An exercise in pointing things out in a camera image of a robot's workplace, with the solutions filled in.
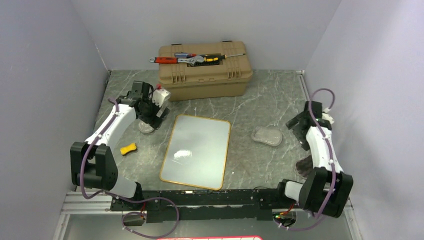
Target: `adjustable wrench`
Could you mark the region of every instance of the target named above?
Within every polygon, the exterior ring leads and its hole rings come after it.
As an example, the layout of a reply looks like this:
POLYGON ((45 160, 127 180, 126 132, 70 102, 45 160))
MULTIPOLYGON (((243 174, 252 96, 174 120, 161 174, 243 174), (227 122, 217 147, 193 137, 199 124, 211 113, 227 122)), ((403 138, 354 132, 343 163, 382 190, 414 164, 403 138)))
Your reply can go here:
POLYGON ((196 63, 203 63, 205 58, 203 56, 197 55, 191 58, 178 58, 178 57, 168 57, 168 56, 160 56, 160 57, 152 57, 148 60, 151 63, 157 64, 180 64, 186 63, 194 66, 196 63))

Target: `white wall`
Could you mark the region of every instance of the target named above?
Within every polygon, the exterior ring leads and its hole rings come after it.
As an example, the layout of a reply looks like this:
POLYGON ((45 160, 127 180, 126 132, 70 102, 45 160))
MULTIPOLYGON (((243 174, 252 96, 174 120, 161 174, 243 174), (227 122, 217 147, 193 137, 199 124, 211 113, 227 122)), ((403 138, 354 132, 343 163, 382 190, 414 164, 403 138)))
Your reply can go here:
POLYGON ((49 240, 107 71, 69 0, 0 3, 0 239, 49 240))
POLYGON ((421 0, 342 0, 306 68, 310 93, 337 95, 333 140, 365 240, 424 239, 423 13, 421 0))
POLYGON ((72 0, 108 69, 157 69, 159 47, 244 41, 255 69, 304 70, 340 0, 72 0))

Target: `red screwdriver handle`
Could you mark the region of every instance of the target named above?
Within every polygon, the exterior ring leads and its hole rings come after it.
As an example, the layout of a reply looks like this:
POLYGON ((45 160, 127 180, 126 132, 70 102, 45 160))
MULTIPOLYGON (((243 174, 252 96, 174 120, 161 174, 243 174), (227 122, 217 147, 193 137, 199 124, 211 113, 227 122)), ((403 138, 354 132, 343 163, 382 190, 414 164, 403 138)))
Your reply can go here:
POLYGON ((152 57, 150 58, 150 62, 157 64, 176 64, 178 63, 178 58, 168 56, 152 57))

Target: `red label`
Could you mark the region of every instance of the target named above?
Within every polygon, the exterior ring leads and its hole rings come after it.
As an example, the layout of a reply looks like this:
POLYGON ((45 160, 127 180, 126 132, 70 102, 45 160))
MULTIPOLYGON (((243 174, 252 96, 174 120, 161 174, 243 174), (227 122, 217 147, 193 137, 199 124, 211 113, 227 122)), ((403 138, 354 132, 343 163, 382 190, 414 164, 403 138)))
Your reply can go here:
POLYGON ((260 236, 208 236, 208 237, 177 237, 158 240, 263 240, 260 236))

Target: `table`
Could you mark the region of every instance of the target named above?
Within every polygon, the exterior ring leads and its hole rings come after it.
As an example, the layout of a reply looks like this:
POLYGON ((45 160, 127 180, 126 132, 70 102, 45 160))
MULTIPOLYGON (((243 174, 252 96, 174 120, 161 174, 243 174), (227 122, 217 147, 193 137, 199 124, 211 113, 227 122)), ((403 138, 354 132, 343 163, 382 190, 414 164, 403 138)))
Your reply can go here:
MULTIPOLYGON (((155 86, 158 83, 158 71, 112 71, 95 129, 112 110, 113 105, 107 98, 126 95, 134 80, 155 86)), ((149 134, 141 133, 139 120, 126 129, 113 150, 119 174, 139 182, 144 190, 198 189, 159 179, 176 116, 186 114, 231 123, 222 189, 252 189, 259 186, 276 188, 283 179, 302 182, 295 172, 295 163, 309 153, 301 148, 285 123, 303 110, 305 100, 296 71, 255 70, 243 96, 169 102, 167 107, 170 113, 160 129, 149 134), (253 141, 251 134, 256 126, 278 128, 283 135, 282 143, 273 147, 253 141), (122 156, 119 149, 130 143, 136 143, 137 152, 122 156)))
MULTIPOLYGON (((303 210, 298 210, 293 228, 305 228, 316 222, 303 210)), ((131 227, 146 235, 158 236, 172 228, 173 221, 148 223, 131 227)), ((185 220, 168 238, 210 236, 260 236, 263 240, 352 240, 345 213, 339 218, 327 217, 319 226, 308 231, 286 231, 272 221, 252 218, 220 220, 185 220)), ((122 230, 121 215, 71 215, 64 240, 144 240, 147 238, 122 230)))

